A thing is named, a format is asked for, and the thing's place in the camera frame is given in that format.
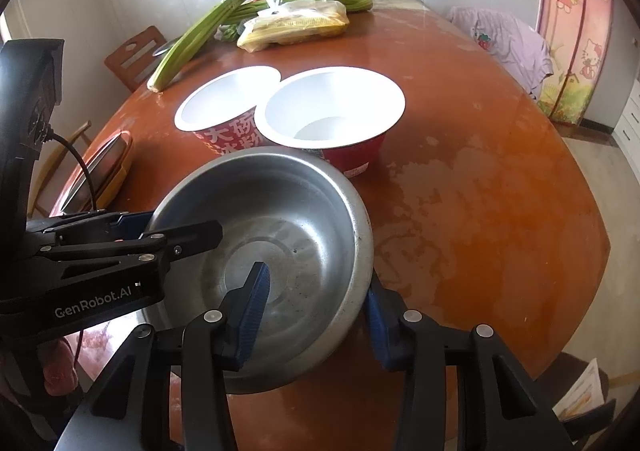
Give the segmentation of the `person's hand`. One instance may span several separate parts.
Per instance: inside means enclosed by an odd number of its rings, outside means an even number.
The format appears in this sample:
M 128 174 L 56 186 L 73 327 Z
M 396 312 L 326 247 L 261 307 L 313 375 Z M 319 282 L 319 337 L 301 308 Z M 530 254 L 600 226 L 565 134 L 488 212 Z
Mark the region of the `person's hand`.
M 53 397 L 66 396 L 78 386 L 75 358 L 66 338 L 50 341 L 40 351 L 44 388 Z

